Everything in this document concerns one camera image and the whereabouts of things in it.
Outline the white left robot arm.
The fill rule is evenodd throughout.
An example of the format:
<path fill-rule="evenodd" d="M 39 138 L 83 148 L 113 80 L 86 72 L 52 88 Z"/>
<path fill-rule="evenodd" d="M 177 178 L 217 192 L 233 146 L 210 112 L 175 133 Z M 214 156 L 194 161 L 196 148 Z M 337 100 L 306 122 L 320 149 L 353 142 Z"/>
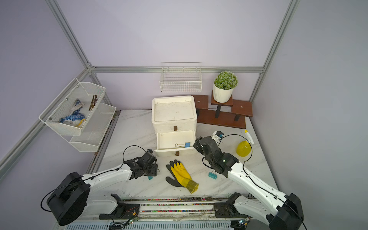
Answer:
<path fill-rule="evenodd" d="M 99 219 L 133 219 L 138 213 L 138 204 L 126 204 L 118 194 L 109 192 L 108 187 L 138 179 L 156 176 L 157 158 L 152 150 L 143 156 L 123 162 L 101 172 L 80 175 L 68 174 L 47 199 L 47 206 L 59 226 L 66 226 L 79 217 L 98 215 Z"/>

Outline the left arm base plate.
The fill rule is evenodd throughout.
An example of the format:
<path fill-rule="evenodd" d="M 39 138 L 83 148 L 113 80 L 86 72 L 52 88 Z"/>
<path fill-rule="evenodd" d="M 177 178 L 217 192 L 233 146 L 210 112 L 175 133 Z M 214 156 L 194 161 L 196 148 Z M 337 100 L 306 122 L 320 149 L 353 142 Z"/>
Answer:
<path fill-rule="evenodd" d="M 110 214 L 100 214 L 99 219 L 126 219 L 132 220 L 138 216 L 140 204 L 125 203 L 117 194 L 111 194 L 117 202 L 117 207 Z"/>

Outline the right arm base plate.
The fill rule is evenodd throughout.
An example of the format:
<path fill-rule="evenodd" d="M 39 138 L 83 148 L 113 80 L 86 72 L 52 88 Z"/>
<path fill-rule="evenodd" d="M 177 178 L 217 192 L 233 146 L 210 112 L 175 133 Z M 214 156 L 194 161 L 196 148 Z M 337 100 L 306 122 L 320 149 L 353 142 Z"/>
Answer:
<path fill-rule="evenodd" d="M 240 214 L 235 208 L 235 200 L 241 196 L 240 193 L 234 193 L 226 202 L 214 203 L 216 218 L 247 218 L 248 215 Z"/>

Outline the white plastic drawer cabinet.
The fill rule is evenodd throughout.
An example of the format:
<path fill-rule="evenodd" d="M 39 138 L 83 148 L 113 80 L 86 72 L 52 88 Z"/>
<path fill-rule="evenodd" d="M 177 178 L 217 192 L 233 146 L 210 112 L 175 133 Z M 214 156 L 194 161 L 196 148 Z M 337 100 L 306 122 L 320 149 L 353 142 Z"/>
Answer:
<path fill-rule="evenodd" d="M 155 155 L 177 157 L 195 153 L 197 114 L 191 95 L 160 97 L 152 100 L 151 122 L 157 137 Z M 189 148 L 177 148 L 175 144 L 190 143 Z"/>

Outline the blue binder clip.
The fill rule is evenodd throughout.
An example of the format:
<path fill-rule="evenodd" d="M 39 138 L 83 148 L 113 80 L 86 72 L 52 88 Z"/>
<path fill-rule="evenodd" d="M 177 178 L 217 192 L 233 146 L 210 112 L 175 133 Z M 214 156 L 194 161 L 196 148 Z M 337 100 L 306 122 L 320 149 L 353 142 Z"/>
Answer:
<path fill-rule="evenodd" d="M 189 142 L 186 142 L 185 144 L 178 144 L 178 143 L 175 144 L 175 147 L 177 148 L 189 148 L 190 146 L 191 145 Z"/>

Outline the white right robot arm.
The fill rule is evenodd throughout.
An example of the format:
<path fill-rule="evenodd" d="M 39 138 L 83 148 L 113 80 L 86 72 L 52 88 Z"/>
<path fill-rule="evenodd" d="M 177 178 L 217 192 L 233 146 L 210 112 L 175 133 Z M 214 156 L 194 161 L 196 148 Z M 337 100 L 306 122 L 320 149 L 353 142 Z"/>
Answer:
<path fill-rule="evenodd" d="M 250 172 L 244 163 L 230 153 L 223 153 L 212 137 L 199 137 L 193 147 L 201 153 L 215 172 L 236 182 L 257 201 L 237 195 L 231 202 L 239 214 L 247 215 L 268 225 L 271 230 L 298 230 L 304 225 L 301 200 L 287 195 Z"/>

